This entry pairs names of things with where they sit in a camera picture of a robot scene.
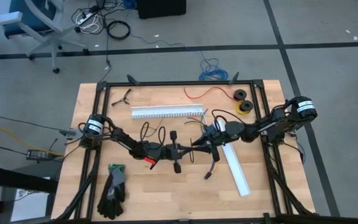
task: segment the black box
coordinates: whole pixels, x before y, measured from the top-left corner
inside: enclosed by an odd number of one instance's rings
[[[136,0],[136,6],[141,19],[186,13],[186,0]]]

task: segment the yellow cable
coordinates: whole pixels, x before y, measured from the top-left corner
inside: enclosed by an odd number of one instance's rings
[[[22,141],[21,139],[19,139],[19,137],[17,137],[17,136],[16,136],[15,134],[13,134],[12,132],[10,132],[10,131],[8,131],[8,130],[2,128],[2,127],[0,127],[0,130],[3,131],[3,132],[5,132],[6,134],[12,136],[12,138],[14,138],[18,143],[22,144],[22,145],[25,146],[25,147],[29,147],[29,148],[31,148],[31,149],[40,150],[40,151],[42,151],[42,152],[49,152],[49,153],[51,153],[51,154],[53,154],[53,155],[56,155],[56,156],[64,156],[64,155],[59,154],[59,153],[57,153],[57,152],[49,151],[49,150],[46,150],[46,149],[40,149],[40,148],[35,147],[35,146],[30,146],[30,145],[26,144],[24,141]]]
[[[240,110],[240,105],[241,105],[242,102],[243,102],[243,101],[240,100],[240,101],[238,101],[238,102],[236,103],[236,105],[235,105],[236,112],[239,113],[239,114],[241,114],[241,115],[249,114],[250,111],[241,111],[241,110]]]

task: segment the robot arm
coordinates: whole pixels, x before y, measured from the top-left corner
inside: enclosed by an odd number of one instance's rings
[[[285,110],[290,106],[290,112],[286,112]],[[199,146],[209,141],[214,146],[220,146],[239,138],[244,142],[252,142],[260,134],[266,136],[269,143],[280,144],[285,133],[300,129],[316,117],[317,112],[313,102],[307,97],[299,96],[287,100],[284,105],[276,106],[270,115],[253,124],[228,121],[225,124],[225,131],[220,131],[215,128],[217,126],[215,119],[215,125],[208,126],[205,133],[193,145]]]
[[[289,106],[291,106],[291,110],[286,112],[285,110]],[[85,125],[84,129],[79,126],[80,131],[84,134],[80,145],[92,148],[94,145],[101,144],[101,141],[111,140],[128,149],[129,154],[134,159],[143,159],[151,163],[150,169],[153,169],[159,160],[166,159],[174,161],[174,170],[176,173],[180,173],[178,160],[191,151],[210,153],[214,161],[217,162],[219,161],[217,147],[240,138],[244,142],[252,142],[259,135],[264,135],[269,143],[280,144],[285,133],[297,130],[306,123],[310,123],[317,117],[317,112],[309,98],[299,96],[286,101],[284,105],[276,106],[270,115],[253,124],[246,124],[242,121],[226,121],[225,131],[221,131],[217,128],[217,118],[219,117],[226,120],[223,116],[215,117],[214,125],[204,126],[203,135],[193,142],[192,146],[186,147],[176,142],[176,131],[170,132],[172,144],[164,145],[163,142],[136,141],[121,128],[115,126],[110,118],[93,114],[86,124],[80,124],[80,126]],[[104,134],[103,129],[108,129],[109,132]]]

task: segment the wooden board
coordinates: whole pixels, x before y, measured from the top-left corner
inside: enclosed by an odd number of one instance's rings
[[[280,82],[278,80],[265,80],[265,90],[269,107],[273,108],[284,102]],[[190,96],[200,96],[212,86],[187,86]],[[219,85],[230,95],[236,89],[243,89],[248,93],[247,99],[252,101],[248,85]],[[86,122],[92,111],[96,84],[82,84],[78,93],[76,108],[73,116],[72,127],[78,123]],[[132,138],[139,140],[140,127],[145,121],[150,127],[156,128],[161,118],[131,119],[131,106],[155,106],[155,105],[180,105],[202,103],[204,109],[209,112],[206,115],[208,124],[213,117],[210,111],[213,109],[234,111],[235,101],[230,100],[221,90],[211,90],[206,96],[192,100],[186,97],[183,86],[137,86],[131,87],[132,92],[128,99],[131,105],[119,103],[112,107],[110,104],[120,100],[128,87],[114,87],[109,94],[109,107],[107,116],[116,126],[121,127]],[[229,114],[223,114],[228,120],[235,120]],[[255,111],[241,116],[246,123],[256,120]],[[192,140],[201,136],[200,126],[183,123],[186,118],[164,118],[162,126],[167,129],[165,142],[170,143],[169,131],[176,130],[178,142],[182,145],[190,145]],[[147,138],[148,141],[158,142],[157,133]],[[294,138],[287,137],[285,142],[296,147]],[[126,165],[126,201],[122,204],[124,213],[116,220],[177,220],[177,219],[205,219],[205,218],[255,218],[262,217],[264,212],[274,216],[272,197],[270,194],[267,171],[264,163],[262,146],[259,139],[252,143],[236,141],[232,143],[241,163],[244,175],[250,187],[251,194],[240,197],[234,183],[233,176],[227,164],[222,149],[219,148],[221,160],[218,162],[213,175],[204,180],[204,175],[211,167],[211,155],[203,152],[195,152],[195,162],[185,156],[181,161],[181,174],[173,171],[172,161],[160,161],[153,170],[145,161],[133,159],[128,151],[118,143],[105,141],[101,152],[99,175],[96,187],[93,221],[108,221],[96,211],[104,183],[108,177],[109,164]],[[66,154],[76,145],[69,145]],[[299,157],[299,153],[288,147],[280,146],[280,153],[285,169],[287,184],[303,205],[314,211],[305,172]],[[78,190],[84,150],[79,149],[65,159],[60,176],[55,205],[52,217],[61,214],[70,203]],[[280,194],[282,210],[285,208]],[[88,204],[88,193],[84,196],[83,216]]]

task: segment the work glove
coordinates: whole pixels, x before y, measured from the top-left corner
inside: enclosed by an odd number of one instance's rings
[[[120,202],[125,200],[124,165],[110,165],[109,177],[104,185],[102,196],[98,204],[98,212],[104,218],[111,220],[121,215],[124,210]]]

